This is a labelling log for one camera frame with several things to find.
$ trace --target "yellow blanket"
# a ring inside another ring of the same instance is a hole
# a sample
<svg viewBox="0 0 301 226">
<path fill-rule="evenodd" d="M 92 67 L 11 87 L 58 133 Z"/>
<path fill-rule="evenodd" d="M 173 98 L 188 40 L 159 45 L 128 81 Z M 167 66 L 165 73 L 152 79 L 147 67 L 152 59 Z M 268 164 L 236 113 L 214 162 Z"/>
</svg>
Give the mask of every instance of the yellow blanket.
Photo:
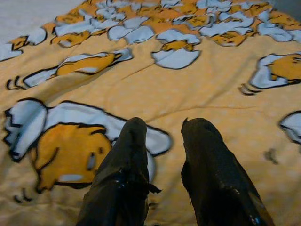
<svg viewBox="0 0 301 226">
<path fill-rule="evenodd" d="M 146 225 L 196 225 L 187 117 L 218 128 L 276 225 L 301 225 L 300 43 L 300 22 L 266 2 L 87 0 L 0 46 L 0 225 L 74 225 L 134 116 L 163 189 Z"/>
</svg>

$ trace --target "bedsheet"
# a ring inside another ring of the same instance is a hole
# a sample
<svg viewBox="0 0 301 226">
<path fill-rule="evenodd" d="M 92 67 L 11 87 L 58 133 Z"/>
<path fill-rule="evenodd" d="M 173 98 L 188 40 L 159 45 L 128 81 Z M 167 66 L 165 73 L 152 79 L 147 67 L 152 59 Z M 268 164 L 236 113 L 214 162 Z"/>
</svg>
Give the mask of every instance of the bedsheet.
<svg viewBox="0 0 301 226">
<path fill-rule="evenodd" d="M 87 0 L 0 46 L 0 225 L 75 225 L 127 119 L 148 125 L 145 224 L 196 225 L 184 119 L 222 133 L 276 225 L 301 225 L 301 24 L 264 1 Z"/>
</svg>

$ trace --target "white surface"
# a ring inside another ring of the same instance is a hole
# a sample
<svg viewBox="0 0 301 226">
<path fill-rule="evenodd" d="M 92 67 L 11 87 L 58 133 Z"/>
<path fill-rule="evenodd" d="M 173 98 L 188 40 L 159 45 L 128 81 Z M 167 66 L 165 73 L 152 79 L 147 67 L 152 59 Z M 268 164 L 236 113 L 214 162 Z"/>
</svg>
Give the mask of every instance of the white surface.
<svg viewBox="0 0 301 226">
<path fill-rule="evenodd" d="M 84 0 L 0 0 L 0 44 L 51 22 Z"/>
</svg>

